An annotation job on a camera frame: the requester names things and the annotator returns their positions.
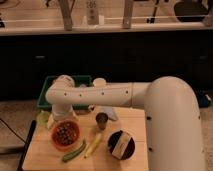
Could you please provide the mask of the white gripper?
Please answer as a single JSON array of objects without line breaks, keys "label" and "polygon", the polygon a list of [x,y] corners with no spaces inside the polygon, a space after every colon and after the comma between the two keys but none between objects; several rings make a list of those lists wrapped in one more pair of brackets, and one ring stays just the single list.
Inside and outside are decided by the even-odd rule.
[{"label": "white gripper", "polygon": [[72,118],[76,119],[77,116],[71,105],[52,105],[52,115],[53,119],[56,121],[61,121],[64,119]]}]

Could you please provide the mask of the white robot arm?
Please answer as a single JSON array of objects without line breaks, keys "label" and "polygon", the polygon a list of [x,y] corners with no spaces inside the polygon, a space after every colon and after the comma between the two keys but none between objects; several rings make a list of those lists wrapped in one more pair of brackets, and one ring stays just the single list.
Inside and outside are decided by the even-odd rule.
[{"label": "white robot arm", "polygon": [[82,88],[62,75],[47,90],[46,100],[58,116],[75,104],[143,109],[148,170],[205,171],[199,105],[192,88],[180,78]]}]

